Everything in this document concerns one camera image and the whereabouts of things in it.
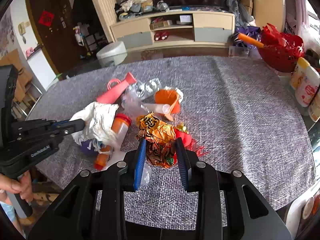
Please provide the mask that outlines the person's left hand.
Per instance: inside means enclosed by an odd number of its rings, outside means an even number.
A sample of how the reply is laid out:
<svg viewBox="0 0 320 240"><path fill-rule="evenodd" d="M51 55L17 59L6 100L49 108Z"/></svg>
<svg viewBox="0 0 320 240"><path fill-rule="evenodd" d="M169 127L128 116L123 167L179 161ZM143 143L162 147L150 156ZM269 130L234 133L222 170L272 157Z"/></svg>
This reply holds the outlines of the person's left hand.
<svg viewBox="0 0 320 240"><path fill-rule="evenodd" d="M19 194L20 198L26 202L33 200L33 191L31 185L31 176L29 171L24 172L19 180L10 179L1 174L1 202L11 205L11 201L7 192L12 194Z"/></svg>

